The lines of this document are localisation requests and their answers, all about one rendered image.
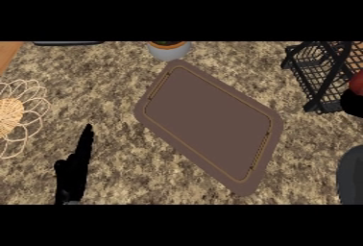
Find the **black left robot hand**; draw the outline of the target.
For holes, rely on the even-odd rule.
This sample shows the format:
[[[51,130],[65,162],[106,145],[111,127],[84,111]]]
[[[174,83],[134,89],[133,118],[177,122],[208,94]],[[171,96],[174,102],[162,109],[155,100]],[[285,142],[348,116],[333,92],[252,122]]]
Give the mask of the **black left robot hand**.
[[[81,202],[91,159],[93,130],[91,124],[82,130],[75,152],[65,160],[54,162],[56,190],[54,203],[69,205]]]

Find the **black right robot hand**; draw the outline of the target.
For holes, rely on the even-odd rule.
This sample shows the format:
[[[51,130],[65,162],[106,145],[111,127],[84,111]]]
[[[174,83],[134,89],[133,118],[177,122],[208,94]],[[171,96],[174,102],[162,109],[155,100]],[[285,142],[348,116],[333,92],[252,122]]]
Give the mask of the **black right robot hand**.
[[[341,106],[347,114],[363,118],[363,96],[357,95],[350,89],[345,90],[341,96]]]

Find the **red bell pepper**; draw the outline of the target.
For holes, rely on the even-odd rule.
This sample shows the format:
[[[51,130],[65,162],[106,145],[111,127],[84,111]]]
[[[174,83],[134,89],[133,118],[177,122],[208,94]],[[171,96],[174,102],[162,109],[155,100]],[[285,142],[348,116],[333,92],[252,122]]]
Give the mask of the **red bell pepper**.
[[[363,69],[354,74],[350,82],[348,82],[350,90],[363,96]]]

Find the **brown rectangular tray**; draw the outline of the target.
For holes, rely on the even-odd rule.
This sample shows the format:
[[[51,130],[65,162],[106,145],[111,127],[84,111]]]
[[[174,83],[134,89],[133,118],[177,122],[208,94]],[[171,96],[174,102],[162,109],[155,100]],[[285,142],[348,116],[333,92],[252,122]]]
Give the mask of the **brown rectangular tray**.
[[[177,60],[150,84],[134,117],[233,193],[254,193],[283,130],[276,111]]]

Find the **woven wicker flower placemat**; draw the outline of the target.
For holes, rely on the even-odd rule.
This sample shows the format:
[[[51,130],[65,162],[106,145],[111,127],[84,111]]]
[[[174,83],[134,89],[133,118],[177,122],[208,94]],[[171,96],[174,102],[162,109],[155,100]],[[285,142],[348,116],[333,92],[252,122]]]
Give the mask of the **woven wicker flower placemat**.
[[[28,139],[41,131],[50,107],[47,89],[37,80],[0,82],[0,160],[23,151]]]

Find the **pale wooden board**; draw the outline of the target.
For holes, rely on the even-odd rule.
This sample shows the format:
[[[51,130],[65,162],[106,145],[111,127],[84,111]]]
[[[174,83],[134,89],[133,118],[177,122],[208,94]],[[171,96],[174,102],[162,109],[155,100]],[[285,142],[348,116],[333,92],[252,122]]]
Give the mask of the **pale wooden board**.
[[[9,67],[20,46],[22,41],[0,41],[0,76]]]

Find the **dark flat appliance edge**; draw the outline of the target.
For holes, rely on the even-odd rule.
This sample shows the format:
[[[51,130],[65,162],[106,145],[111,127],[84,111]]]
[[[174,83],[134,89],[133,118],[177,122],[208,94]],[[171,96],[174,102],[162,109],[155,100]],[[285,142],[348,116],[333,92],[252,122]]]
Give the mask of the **dark flat appliance edge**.
[[[32,41],[37,46],[77,46],[77,45],[96,45],[105,41]]]

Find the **grey pot with orange rim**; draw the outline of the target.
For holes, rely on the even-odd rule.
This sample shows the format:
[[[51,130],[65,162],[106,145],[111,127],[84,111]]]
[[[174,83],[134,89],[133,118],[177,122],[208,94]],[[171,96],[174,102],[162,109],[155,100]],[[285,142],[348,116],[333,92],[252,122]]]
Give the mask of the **grey pot with orange rim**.
[[[147,41],[146,44],[152,56],[164,62],[183,58],[192,48],[190,41],[167,41],[165,43]]]

